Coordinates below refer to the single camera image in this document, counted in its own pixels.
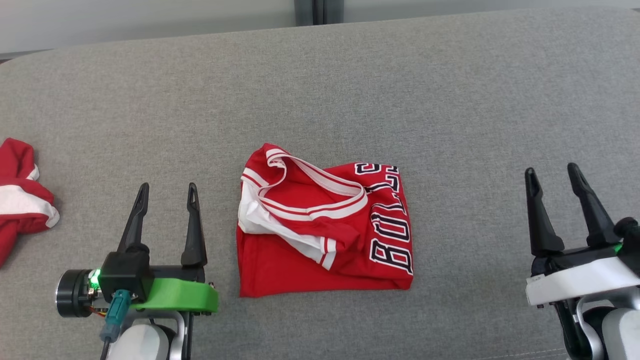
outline robotic arm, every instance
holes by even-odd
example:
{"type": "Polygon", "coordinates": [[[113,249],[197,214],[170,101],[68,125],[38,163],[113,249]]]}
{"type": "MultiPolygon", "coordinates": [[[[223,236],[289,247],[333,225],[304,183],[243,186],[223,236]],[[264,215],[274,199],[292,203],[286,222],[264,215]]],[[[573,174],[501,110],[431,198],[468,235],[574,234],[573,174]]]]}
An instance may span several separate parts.
{"type": "Polygon", "coordinates": [[[589,235],[587,247],[565,250],[542,203],[533,168],[525,172],[531,254],[527,299],[556,309],[572,360],[640,359],[640,227],[613,224],[582,172],[568,165],[589,235]],[[611,306],[594,306],[607,300],[611,306]]]}
{"type": "Polygon", "coordinates": [[[149,265],[149,248],[141,242],[148,193],[148,183],[142,184],[120,244],[102,267],[68,270],[56,289],[62,317],[105,318],[102,360],[189,360],[194,317],[218,311],[218,293],[205,283],[207,252],[195,184],[189,184],[180,265],[149,265]],[[157,325],[157,319],[175,322],[176,330],[157,325]]]}

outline gray fabric surface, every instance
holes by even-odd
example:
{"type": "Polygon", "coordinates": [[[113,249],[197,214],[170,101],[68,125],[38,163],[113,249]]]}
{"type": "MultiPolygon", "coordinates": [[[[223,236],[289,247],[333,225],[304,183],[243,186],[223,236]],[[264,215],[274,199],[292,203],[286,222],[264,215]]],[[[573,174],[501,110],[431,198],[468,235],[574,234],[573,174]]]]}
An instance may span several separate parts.
{"type": "Polygon", "coordinates": [[[60,318],[60,274],[99,266],[135,193],[144,242],[179,261],[198,185],[208,280],[194,359],[564,359],[553,310],[527,305],[524,170],[568,247],[586,226],[566,164],[613,219],[638,215],[640,15],[522,10],[91,45],[0,65],[0,138],[37,150],[55,228],[0,270],[0,358],[96,359],[101,322],[60,318]],[[329,167],[400,168],[410,291],[239,299],[239,176],[273,142],[329,167]]]}

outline green bracket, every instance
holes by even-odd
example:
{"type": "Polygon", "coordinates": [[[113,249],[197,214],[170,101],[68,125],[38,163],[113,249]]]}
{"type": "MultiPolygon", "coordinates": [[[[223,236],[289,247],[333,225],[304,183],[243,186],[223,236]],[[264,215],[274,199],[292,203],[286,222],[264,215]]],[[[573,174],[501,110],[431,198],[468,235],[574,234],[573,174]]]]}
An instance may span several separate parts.
{"type": "Polygon", "coordinates": [[[158,278],[151,286],[147,301],[142,304],[131,304],[131,309],[217,313],[218,292],[202,282],[158,278]]]}

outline red cloth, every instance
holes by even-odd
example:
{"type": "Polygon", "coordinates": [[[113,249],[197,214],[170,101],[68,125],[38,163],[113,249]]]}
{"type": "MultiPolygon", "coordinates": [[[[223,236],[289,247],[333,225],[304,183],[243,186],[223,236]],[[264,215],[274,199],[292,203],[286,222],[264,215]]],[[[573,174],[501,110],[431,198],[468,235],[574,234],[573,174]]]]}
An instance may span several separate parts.
{"type": "Polygon", "coordinates": [[[0,145],[0,267],[19,233],[39,233],[60,219],[39,176],[32,146],[12,138],[0,145]]]}
{"type": "Polygon", "coordinates": [[[241,180],[241,297],[411,286],[411,225],[397,167],[322,170],[265,144],[241,180]]]}

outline basketball jersey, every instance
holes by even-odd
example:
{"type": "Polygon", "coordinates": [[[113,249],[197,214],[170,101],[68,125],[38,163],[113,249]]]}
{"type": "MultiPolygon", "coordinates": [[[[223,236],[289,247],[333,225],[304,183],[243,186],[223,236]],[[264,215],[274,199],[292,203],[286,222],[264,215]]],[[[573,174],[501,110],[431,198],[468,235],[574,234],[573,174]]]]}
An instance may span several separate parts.
{"type": "Polygon", "coordinates": [[[242,297],[408,289],[412,234],[397,167],[320,169],[264,144],[241,176],[242,297]]]}

